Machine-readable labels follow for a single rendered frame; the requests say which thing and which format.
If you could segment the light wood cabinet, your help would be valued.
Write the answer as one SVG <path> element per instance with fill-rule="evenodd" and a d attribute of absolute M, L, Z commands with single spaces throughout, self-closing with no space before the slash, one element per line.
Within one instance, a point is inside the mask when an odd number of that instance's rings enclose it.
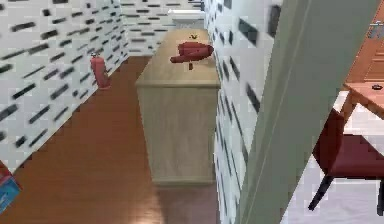
<path fill-rule="evenodd" d="M 191 34 L 197 39 L 189 38 Z M 184 42 L 210 45 L 204 29 L 172 30 L 136 81 L 151 177 L 157 185 L 214 181 L 220 82 L 213 53 L 199 61 L 170 61 L 179 55 L 178 45 Z"/>

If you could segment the red hair dryer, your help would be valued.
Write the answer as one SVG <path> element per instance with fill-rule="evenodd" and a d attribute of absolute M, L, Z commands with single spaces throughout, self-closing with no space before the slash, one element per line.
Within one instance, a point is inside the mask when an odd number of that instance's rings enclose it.
<path fill-rule="evenodd" d="M 209 57 L 214 51 L 211 45 L 199 42 L 184 42 L 178 45 L 178 56 L 170 58 L 172 63 L 199 61 Z"/>

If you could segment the grey-green room door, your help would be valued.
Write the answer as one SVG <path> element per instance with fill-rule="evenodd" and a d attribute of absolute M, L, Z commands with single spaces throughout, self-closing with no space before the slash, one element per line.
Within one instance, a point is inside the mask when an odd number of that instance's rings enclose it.
<path fill-rule="evenodd" d="M 382 0 L 284 0 L 235 224 L 279 224 Z"/>

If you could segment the red and blue box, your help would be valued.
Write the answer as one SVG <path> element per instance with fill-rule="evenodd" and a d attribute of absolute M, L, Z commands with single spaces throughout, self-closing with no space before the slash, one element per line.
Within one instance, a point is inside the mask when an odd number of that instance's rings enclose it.
<path fill-rule="evenodd" d="M 22 187 L 9 169 L 0 161 L 0 214 L 19 195 Z"/>

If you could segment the dark red chair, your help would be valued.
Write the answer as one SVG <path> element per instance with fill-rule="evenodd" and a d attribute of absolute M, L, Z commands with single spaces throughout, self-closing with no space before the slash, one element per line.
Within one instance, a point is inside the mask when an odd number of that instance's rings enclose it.
<path fill-rule="evenodd" d="M 384 216 L 384 155 L 362 135 L 344 133 L 343 116 L 332 109 L 312 152 L 324 173 L 308 205 L 313 211 L 335 178 L 379 180 L 377 215 Z"/>

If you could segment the grey metal object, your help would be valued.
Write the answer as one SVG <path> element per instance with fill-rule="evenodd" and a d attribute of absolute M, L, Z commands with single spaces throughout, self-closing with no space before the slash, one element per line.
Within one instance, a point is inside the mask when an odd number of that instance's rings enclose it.
<path fill-rule="evenodd" d="M 370 39 L 380 39 L 384 37 L 384 22 L 375 21 L 369 25 L 367 37 Z"/>

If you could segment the brown wooden table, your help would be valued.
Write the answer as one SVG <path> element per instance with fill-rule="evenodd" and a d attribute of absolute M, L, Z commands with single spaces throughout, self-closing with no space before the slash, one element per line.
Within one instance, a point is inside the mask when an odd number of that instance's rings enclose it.
<path fill-rule="evenodd" d="M 384 0 L 380 0 L 370 24 L 378 20 L 384 22 Z M 384 120 L 384 37 L 370 39 L 368 30 L 343 84 L 343 89 L 348 91 L 340 111 L 344 123 L 358 104 Z M 383 86 L 383 89 L 373 90 L 375 84 Z"/>

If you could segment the red fire extinguisher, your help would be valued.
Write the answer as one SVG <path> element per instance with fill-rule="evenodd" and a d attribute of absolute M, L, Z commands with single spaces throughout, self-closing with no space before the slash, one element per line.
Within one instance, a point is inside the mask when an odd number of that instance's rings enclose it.
<path fill-rule="evenodd" d="M 93 52 L 91 56 L 91 69 L 95 76 L 98 88 L 108 89 L 111 86 L 111 81 L 106 70 L 105 60 L 96 52 Z"/>

